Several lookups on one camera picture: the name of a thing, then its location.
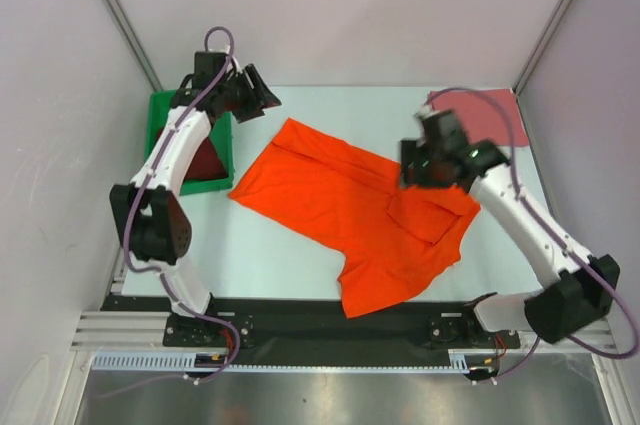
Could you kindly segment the orange t-shirt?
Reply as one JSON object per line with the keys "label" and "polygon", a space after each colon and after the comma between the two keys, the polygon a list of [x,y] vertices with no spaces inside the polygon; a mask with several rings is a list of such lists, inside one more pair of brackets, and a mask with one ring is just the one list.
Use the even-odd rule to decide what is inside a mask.
{"label": "orange t-shirt", "polygon": [[287,120],[230,198],[345,258],[349,318],[405,302],[461,258],[480,205],[453,186],[402,189],[398,163]]}

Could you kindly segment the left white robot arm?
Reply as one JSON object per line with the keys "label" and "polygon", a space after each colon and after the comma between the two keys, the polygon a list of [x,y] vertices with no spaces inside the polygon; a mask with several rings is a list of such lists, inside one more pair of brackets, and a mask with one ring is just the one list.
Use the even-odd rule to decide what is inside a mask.
{"label": "left white robot arm", "polygon": [[179,203],[181,187],[219,119],[243,123],[280,103],[255,65],[239,66],[231,52],[197,52],[194,71],[171,96],[167,120],[144,165],[109,193],[127,268],[159,279],[172,311],[189,316],[185,333],[199,345],[218,338],[220,321],[206,312],[211,294],[188,257],[192,227]]}

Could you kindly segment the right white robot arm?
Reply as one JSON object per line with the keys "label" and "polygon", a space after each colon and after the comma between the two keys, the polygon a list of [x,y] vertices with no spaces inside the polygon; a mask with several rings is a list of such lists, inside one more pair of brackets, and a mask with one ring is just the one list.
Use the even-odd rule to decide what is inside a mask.
{"label": "right white robot arm", "polygon": [[484,346],[497,331],[515,330],[555,344],[605,318],[620,275],[617,262],[597,258],[571,239],[529,194],[513,159],[490,139],[470,142],[454,111],[419,112],[416,118],[420,138],[400,143],[402,185],[461,188],[514,241],[540,285],[534,292],[475,299],[473,314],[461,321],[463,338]]}

